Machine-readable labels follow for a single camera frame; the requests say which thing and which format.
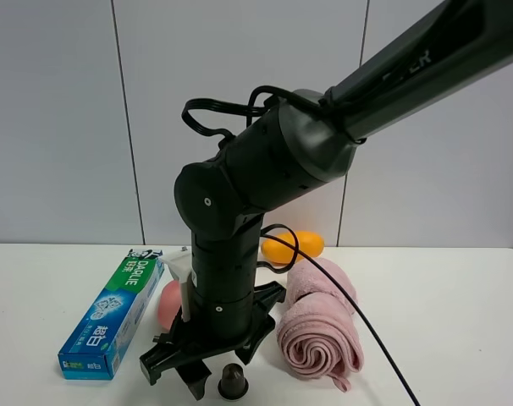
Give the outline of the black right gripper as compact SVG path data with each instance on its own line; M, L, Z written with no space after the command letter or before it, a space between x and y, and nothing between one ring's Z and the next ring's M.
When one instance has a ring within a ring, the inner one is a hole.
M141 370L151 384L174 369L195 400L205 395L211 371L204 360L234 351L248 365L262 340L274 329L271 309L285 300L286 289L277 282L257 286L235 302L206 301L190 287L191 318L176 315L167 333L154 338L155 346L140 357Z

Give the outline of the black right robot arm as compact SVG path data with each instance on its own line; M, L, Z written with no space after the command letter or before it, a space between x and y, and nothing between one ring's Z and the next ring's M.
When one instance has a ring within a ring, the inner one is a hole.
M232 351L249 363L286 295L255 283L264 215L345 176L368 136L512 62L513 1L445 1L324 93L264 85L245 105L189 100L183 121L222 139L175 180L191 248L166 260L181 307L140 358L148 382L173 369L201 399L205 359Z

